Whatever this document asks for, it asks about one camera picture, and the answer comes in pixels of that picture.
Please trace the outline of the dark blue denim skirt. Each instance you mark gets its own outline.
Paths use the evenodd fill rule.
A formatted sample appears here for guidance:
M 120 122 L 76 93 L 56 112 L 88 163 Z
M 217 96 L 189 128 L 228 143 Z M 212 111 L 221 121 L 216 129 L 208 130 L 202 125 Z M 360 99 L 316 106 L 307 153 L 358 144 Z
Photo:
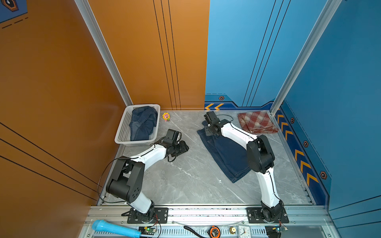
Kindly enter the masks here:
M 219 168 L 232 183 L 242 179 L 251 170 L 244 147 L 223 136 L 208 136 L 204 129 L 198 130 L 197 133 Z

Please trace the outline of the red plaid skirt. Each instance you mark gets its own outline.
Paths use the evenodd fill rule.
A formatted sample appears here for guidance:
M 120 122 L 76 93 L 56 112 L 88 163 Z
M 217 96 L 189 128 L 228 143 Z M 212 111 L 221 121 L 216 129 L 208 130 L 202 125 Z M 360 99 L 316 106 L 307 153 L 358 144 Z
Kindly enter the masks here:
M 271 121 L 266 111 L 240 113 L 237 115 L 242 130 L 251 134 L 273 134 L 278 128 Z

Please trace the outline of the white plastic laundry basket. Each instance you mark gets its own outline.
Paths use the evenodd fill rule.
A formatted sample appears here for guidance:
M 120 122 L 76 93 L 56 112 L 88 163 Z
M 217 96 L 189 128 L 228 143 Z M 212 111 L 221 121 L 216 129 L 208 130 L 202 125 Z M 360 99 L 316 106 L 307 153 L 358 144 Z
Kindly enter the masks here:
M 157 113 L 157 125 L 154 127 L 152 134 L 149 137 L 149 140 L 141 140 L 141 141 L 131 141 L 130 135 L 131 130 L 129 127 L 129 124 L 132 119 L 132 111 L 135 108 L 144 107 L 144 106 L 150 106 L 153 107 Z M 156 141 L 157 138 L 157 131 L 158 131 L 158 125 L 159 125 L 159 119 L 160 119 L 160 106 L 158 104 L 142 104 L 142 105 L 131 105 L 125 108 L 124 114 L 122 116 L 121 122 L 119 124 L 116 136 L 115 136 L 115 142 L 117 144 L 123 144 L 125 146 L 145 146 L 150 145 Z

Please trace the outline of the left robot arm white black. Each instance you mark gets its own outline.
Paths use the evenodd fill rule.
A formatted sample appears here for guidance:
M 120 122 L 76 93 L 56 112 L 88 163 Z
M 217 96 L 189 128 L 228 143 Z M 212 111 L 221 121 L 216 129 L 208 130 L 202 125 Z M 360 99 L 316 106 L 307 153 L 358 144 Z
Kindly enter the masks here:
M 189 147 L 182 140 L 182 133 L 169 129 L 164 137 L 154 142 L 146 151 L 132 157 L 122 156 L 116 159 L 106 184 L 106 192 L 129 204 L 139 220 L 150 222 L 155 212 L 154 202 L 142 192 L 145 171 L 165 158 L 171 163 L 188 150 Z

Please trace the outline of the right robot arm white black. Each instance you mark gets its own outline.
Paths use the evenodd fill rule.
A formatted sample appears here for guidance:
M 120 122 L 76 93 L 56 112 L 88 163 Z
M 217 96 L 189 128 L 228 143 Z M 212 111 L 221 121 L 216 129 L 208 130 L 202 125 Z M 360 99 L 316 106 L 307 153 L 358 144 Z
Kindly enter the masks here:
M 204 119 L 207 135 L 223 136 L 246 149 L 248 165 L 258 177 L 264 220 L 268 223 L 281 222 L 286 213 L 273 178 L 275 155 L 268 138 L 265 135 L 256 136 L 245 132 L 226 119 L 220 120 L 213 111 L 207 112 Z

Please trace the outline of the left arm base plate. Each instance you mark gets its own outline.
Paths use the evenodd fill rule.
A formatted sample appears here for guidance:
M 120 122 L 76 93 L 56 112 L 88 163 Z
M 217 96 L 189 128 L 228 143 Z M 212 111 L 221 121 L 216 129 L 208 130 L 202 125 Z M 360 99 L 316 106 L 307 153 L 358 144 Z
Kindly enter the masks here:
M 155 207 L 152 218 L 131 208 L 129 211 L 128 224 L 154 224 L 155 222 L 166 224 L 168 221 L 168 208 Z

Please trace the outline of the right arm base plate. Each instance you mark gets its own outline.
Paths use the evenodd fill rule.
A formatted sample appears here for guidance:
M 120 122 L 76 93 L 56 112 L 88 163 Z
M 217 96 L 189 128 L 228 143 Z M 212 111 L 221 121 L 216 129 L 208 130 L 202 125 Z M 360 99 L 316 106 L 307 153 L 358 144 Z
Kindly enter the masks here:
M 276 209 L 275 213 L 272 209 L 263 210 L 260 207 L 249 207 L 246 209 L 247 217 L 250 224 L 269 223 L 269 224 L 288 224 L 289 218 L 285 208 Z

